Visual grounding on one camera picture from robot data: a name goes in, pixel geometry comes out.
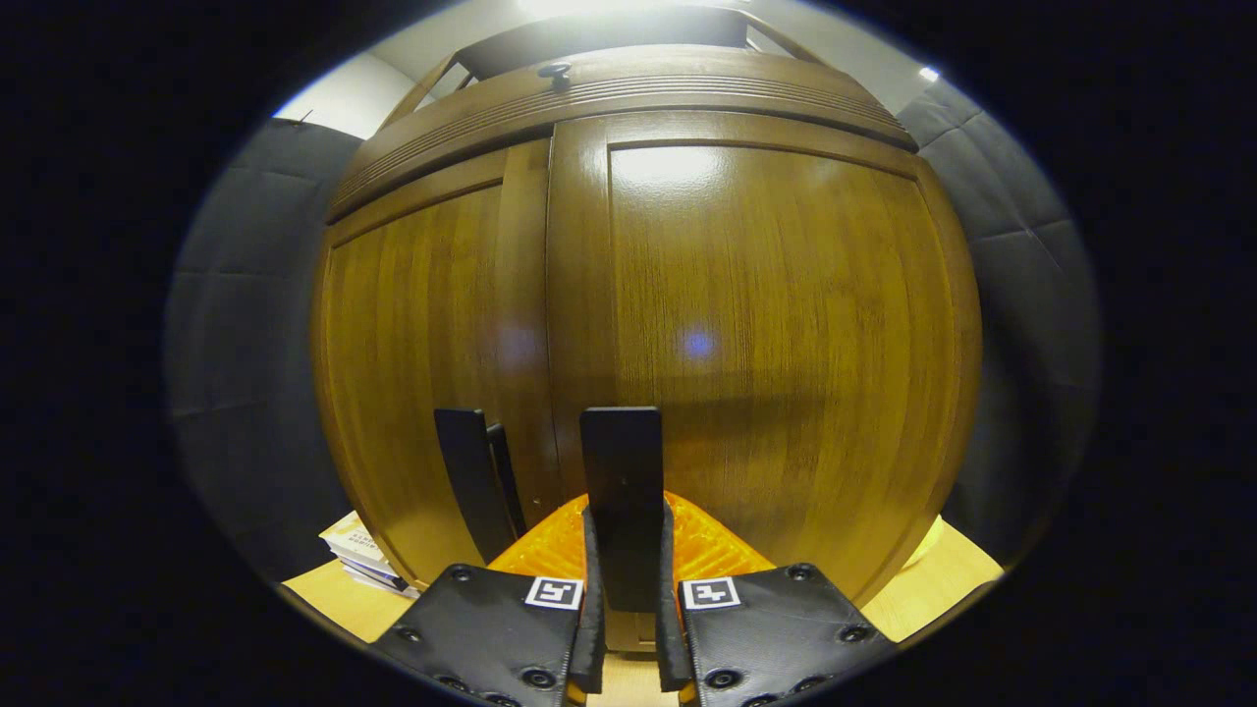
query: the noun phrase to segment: wooden cabinet door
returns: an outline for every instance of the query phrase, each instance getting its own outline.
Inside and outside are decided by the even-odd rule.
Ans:
[[[767,116],[559,123],[546,250],[567,494],[581,410],[657,405],[667,489],[872,598],[943,506],[978,385],[972,265],[929,166]]]
[[[341,481],[392,566],[426,586],[480,564],[435,408],[507,430],[529,526],[562,501],[546,360],[549,140],[475,157],[333,225],[314,301],[316,379]]]

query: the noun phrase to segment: book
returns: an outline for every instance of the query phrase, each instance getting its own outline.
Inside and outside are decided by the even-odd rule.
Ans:
[[[397,591],[402,591],[402,590],[405,590],[406,587],[410,586],[410,582],[407,582],[406,580],[398,577],[397,575],[390,575],[390,574],[386,574],[386,572],[372,570],[371,567],[368,567],[366,565],[360,565],[360,564],[354,562],[353,560],[348,560],[346,557],[341,557],[341,564],[344,565],[344,566],[347,566],[347,567],[349,567],[351,570],[357,570],[358,572],[361,572],[361,574],[363,574],[363,575],[366,575],[366,576],[368,576],[368,577],[371,577],[371,579],[373,579],[373,580],[376,580],[378,582],[391,585]]]
[[[351,560],[377,572],[397,576],[397,572],[388,566],[385,554],[380,551],[376,541],[367,532],[366,526],[362,525],[357,511],[351,511],[348,516],[318,536],[342,560]]]
[[[358,570],[356,570],[356,569],[353,569],[353,567],[351,567],[348,565],[343,565],[342,564],[341,569],[344,570],[346,574],[348,574],[353,579],[353,581],[356,581],[358,584],[365,584],[367,586],[373,586],[376,589],[382,589],[385,591],[391,591],[391,593],[393,593],[393,594],[396,594],[398,596],[409,596],[411,599],[419,599],[419,590],[415,589],[415,587],[412,587],[412,586],[410,586],[410,585],[406,585],[405,589],[397,589],[397,587],[393,587],[392,585],[383,584],[383,582],[376,580],[375,577],[372,577],[370,575],[366,575],[366,574],[363,574],[363,572],[361,572],[361,571],[358,571]]]

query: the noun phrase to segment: black border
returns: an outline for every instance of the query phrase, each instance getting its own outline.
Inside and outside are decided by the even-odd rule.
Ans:
[[[1244,4],[845,4],[1011,126],[1087,238],[1096,439],[1040,547],[861,699],[1238,703],[1252,493]],[[249,131],[415,1],[10,4],[16,192],[9,693],[324,704],[434,693],[256,581],[181,483],[162,306],[181,234]],[[119,564],[131,546],[158,576]],[[1244,653],[1243,647],[1249,649]]]

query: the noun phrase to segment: screw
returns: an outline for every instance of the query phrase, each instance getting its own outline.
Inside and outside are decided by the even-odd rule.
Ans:
[[[420,643],[421,640],[424,640],[422,637],[419,635],[419,632],[410,626],[397,626],[396,632],[397,635],[405,638],[411,643]]]
[[[742,673],[738,671],[713,671],[703,682],[711,689],[724,689],[742,682]]]
[[[535,688],[546,689],[554,687],[554,676],[546,671],[533,668],[530,671],[524,671],[524,682]]]
[[[468,692],[466,683],[464,683],[459,678],[451,678],[449,676],[442,676],[442,677],[436,678],[436,682],[444,684],[445,687],[453,687],[454,689],[456,689],[459,692]]]
[[[803,692],[804,689],[812,689],[813,687],[821,684],[822,682],[825,682],[825,678],[821,677],[821,676],[816,676],[816,677],[812,677],[812,678],[804,678],[802,682],[799,682],[798,684],[796,684],[791,689],[791,692]]]
[[[842,643],[860,643],[869,638],[869,629],[865,626],[847,626],[838,632],[838,640]]]
[[[816,574],[816,567],[808,565],[807,562],[799,562],[797,565],[791,565],[787,574],[789,574],[789,579],[794,581],[804,581],[812,579],[812,575]]]

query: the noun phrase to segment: wood grain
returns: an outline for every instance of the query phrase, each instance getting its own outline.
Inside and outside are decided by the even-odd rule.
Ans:
[[[435,408],[481,408],[505,426],[529,525],[561,501],[546,352],[548,155],[543,140],[485,156],[328,230],[314,321],[324,426],[363,523],[419,586],[451,562],[485,560],[450,489]]]
[[[928,170],[764,116],[561,123],[547,301],[566,493],[583,492],[579,410],[657,405],[669,491],[874,596],[952,487],[980,361],[968,254]]]
[[[947,521],[940,522],[938,545],[895,574],[861,609],[891,640],[921,630],[979,585],[1003,576],[998,562]]]
[[[828,67],[727,47],[627,47],[566,57],[571,86],[556,92],[525,67],[453,93],[383,127],[354,153],[328,210],[333,223],[421,174],[559,121],[601,113],[708,108],[793,117],[916,143],[864,87]]]

